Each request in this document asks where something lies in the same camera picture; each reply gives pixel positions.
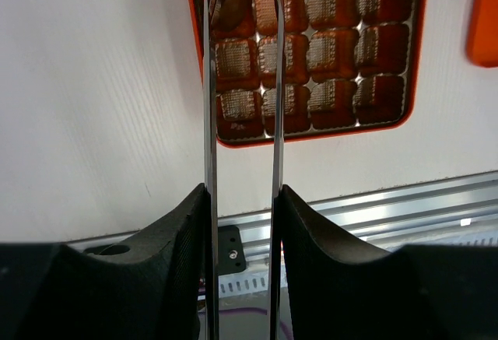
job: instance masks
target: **purple cable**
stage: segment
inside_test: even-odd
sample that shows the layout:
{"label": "purple cable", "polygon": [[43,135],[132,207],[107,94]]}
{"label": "purple cable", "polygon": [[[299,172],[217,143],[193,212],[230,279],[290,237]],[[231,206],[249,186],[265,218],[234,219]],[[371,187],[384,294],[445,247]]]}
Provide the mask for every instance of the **purple cable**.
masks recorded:
{"label": "purple cable", "polygon": [[[235,309],[224,309],[219,311],[220,315],[234,315],[234,314],[261,314],[266,316],[266,310],[261,309],[260,307],[238,307]],[[293,333],[290,331],[290,328],[287,327],[287,324],[280,321],[280,329],[283,334],[286,336],[287,340],[293,340]]]}

